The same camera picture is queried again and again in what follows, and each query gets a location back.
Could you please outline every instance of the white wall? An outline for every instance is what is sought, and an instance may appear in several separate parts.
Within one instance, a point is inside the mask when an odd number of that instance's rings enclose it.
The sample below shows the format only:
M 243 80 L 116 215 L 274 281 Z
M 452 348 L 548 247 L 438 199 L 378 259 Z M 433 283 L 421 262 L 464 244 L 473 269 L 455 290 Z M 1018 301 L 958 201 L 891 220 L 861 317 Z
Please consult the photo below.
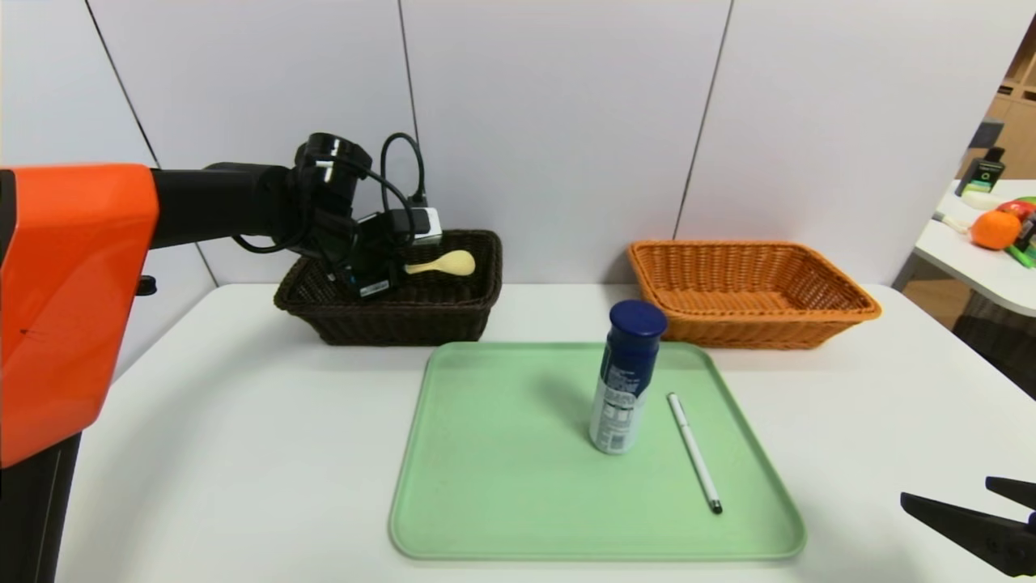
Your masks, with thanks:
M 5 1 L 2 27 L 5 166 L 153 166 L 82 0 Z M 194 244 L 152 251 L 144 272 L 160 293 L 134 301 L 116 375 L 214 289 Z
M 1034 0 L 737 0 L 681 238 L 786 238 L 890 283 Z
M 384 138 L 413 134 L 396 0 L 91 5 L 163 168 L 291 166 L 313 132 L 359 143 L 376 166 Z M 405 144 L 393 146 L 388 166 L 412 190 Z M 373 180 L 357 187 L 357 216 L 380 206 L 379 192 Z M 297 258 L 252 254 L 229 238 L 201 246 L 221 284 L 280 281 Z
M 428 192 L 511 282 L 632 276 L 675 228 L 728 0 L 404 0 Z

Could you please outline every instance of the dark brown wicker basket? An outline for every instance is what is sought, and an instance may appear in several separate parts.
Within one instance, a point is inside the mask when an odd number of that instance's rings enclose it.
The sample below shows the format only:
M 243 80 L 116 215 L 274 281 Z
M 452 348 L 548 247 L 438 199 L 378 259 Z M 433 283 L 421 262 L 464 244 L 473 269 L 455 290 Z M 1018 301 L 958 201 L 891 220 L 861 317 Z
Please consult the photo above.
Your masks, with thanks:
M 303 257 L 284 276 L 277 308 L 310 324 L 334 346 L 437 347 L 478 341 L 500 295 L 502 247 L 488 230 L 448 230 L 438 245 L 406 249 L 407 263 L 423 263 L 457 249 L 474 256 L 474 272 L 406 275 L 402 284 L 371 300 L 344 299 L 320 262 Z

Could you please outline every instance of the white pen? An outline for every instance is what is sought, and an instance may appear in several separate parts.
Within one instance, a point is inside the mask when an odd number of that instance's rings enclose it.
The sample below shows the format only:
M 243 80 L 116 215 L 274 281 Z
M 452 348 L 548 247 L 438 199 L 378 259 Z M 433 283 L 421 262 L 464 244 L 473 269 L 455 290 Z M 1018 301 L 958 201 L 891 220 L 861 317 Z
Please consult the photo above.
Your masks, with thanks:
M 719 502 L 716 485 L 712 483 L 712 476 L 709 475 L 709 468 L 706 467 L 706 460 L 701 457 L 698 443 L 694 441 L 694 434 L 691 433 L 690 426 L 687 425 L 687 416 L 684 415 L 684 407 L 680 405 L 680 398 L 677 397 L 677 393 L 669 393 L 665 399 L 668 400 L 669 408 L 672 409 L 672 416 L 677 418 L 677 425 L 680 426 L 680 435 L 684 436 L 684 445 L 687 446 L 687 453 L 691 456 L 691 464 L 694 465 L 694 471 L 698 474 L 701 490 L 704 491 L 706 498 L 709 499 L 709 507 L 712 508 L 713 514 L 722 514 L 723 505 Z

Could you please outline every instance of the white table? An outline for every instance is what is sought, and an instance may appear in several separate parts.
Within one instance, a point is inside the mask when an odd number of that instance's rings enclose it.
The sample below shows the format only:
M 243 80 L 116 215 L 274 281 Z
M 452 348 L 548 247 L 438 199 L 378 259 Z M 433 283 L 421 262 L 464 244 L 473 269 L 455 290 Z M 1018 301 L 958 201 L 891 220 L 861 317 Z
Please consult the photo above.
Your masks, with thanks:
M 83 436 L 59 581 L 1005 580 L 898 496 L 1024 519 L 983 480 L 1036 482 L 1036 402 L 887 287 L 868 288 L 880 320 L 821 349 L 710 351 L 805 519 L 803 553 L 640 564 L 400 555 L 387 516 L 431 349 L 326 347 L 275 289 L 212 291 L 112 387 Z M 601 342 L 634 294 L 506 285 L 484 341 Z
M 1036 196 L 1036 180 L 1001 180 L 992 192 L 1005 200 Z M 967 225 L 982 213 L 961 202 L 952 190 L 943 196 L 939 210 Z M 1036 317 L 1036 269 L 1025 268 L 1007 253 L 976 246 L 967 235 L 936 221 L 928 221 L 914 252 L 997 305 Z

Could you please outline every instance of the wicker basket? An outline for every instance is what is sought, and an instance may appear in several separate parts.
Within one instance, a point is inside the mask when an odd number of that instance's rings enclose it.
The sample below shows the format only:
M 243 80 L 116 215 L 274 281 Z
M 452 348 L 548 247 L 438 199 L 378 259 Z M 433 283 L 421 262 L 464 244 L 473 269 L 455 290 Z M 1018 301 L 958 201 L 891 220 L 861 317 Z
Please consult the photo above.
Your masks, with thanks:
M 794 242 L 642 240 L 630 261 L 665 340 L 702 347 L 811 349 L 882 309 L 819 253 Z
M 343 299 L 319 261 L 304 257 L 284 276 L 274 303 L 334 346 L 437 347 L 478 341 L 500 294 L 502 250 L 496 233 L 448 230 L 440 244 L 411 246 L 403 256 L 408 263 L 422 263 L 457 249 L 474 256 L 473 273 L 407 275 L 402 285 L 371 300 Z

